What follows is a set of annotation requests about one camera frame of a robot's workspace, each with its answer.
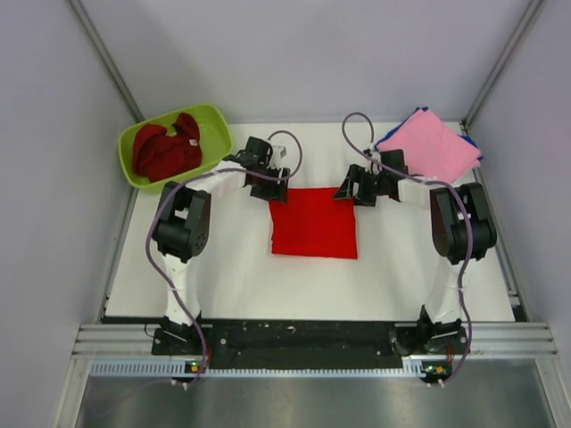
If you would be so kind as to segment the bright red t-shirt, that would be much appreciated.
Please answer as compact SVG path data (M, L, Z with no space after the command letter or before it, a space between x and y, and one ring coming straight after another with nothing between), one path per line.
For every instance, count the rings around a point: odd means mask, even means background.
M357 259L354 203L335 189L297 188L286 202L270 202L271 252L276 255Z

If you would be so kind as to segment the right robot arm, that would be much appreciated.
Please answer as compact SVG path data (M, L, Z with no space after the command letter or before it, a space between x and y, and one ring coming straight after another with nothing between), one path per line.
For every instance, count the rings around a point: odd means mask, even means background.
M412 176L401 149L380 153L378 171L356 164L349 167L334 193L338 201L374 207L386 196L430 212L432 243L439 255L431 292L410 331L397 334L395 350L410 355L429 353L460 343L469 349L472 318L465 298L471 260L482 259L497 242L497 230L483 187L468 183L454 187L433 178Z

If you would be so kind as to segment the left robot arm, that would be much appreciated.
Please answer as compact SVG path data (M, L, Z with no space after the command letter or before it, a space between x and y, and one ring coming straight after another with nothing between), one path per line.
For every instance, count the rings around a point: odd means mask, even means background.
M155 243L161 254L164 267L151 262L168 287L161 331L181 352L193 353L203 343L198 285L192 275L209 239L211 205L244 187L250 189L251 197L286 202L289 178L297 170L281 166L285 156L285 147L251 136L244 149L227 156L211 171L163 187L145 251L150 254Z

